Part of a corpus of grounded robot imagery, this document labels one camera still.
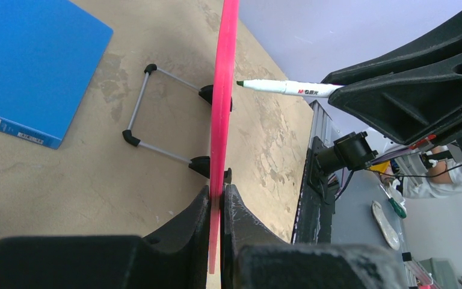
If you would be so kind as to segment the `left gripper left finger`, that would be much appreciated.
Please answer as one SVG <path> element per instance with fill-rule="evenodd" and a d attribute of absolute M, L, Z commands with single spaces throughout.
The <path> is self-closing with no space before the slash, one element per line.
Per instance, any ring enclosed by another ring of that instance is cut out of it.
<path fill-rule="evenodd" d="M 205 288 L 209 189 L 147 236 L 0 239 L 0 288 Z"/>

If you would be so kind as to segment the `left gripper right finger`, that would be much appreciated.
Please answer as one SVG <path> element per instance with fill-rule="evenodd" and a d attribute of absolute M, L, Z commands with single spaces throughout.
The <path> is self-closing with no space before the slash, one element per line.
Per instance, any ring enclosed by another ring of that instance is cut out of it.
<path fill-rule="evenodd" d="M 221 196 L 222 288 L 407 288 L 393 253 L 367 244 L 289 244 L 244 204 L 238 188 Z"/>

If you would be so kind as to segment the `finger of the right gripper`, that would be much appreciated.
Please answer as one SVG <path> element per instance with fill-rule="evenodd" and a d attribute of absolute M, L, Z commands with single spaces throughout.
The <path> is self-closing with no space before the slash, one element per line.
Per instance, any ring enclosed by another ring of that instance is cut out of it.
<path fill-rule="evenodd" d="M 329 73 L 325 84 L 348 85 L 432 64 L 462 63 L 462 10 L 419 38 L 380 57 Z"/>
<path fill-rule="evenodd" d="M 328 102 L 398 144 L 453 141 L 462 136 L 462 54 L 346 85 Z"/>

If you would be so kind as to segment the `white green marker pen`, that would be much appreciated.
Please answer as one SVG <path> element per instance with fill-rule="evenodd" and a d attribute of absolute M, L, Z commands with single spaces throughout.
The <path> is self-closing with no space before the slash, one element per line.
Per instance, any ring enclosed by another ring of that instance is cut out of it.
<path fill-rule="evenodd" d="M 308 96 L 315 98 L 328 98 L 342 85 L 321 84 L 312 82 L 277 81 L 270 79 L 249 79 L 236 81 L 236 84 L 259 92 L 278 93 L 290 96 Z"/>

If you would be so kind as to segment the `pink framed whiteboard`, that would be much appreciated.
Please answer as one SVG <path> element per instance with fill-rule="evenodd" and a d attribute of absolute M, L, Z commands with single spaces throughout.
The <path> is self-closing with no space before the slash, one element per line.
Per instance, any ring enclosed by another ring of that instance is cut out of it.
<path fill-rule="evenodd" d="M 229 117 L 234 84 L 236 37 L 239 1 L 223 2 L 215 58 L 214 88 L 211 109 L 211 162 L 209 195 L 211 201 L 208 273 L 215 273 L 220 227 L 220 197 L 224 184 Z"/>

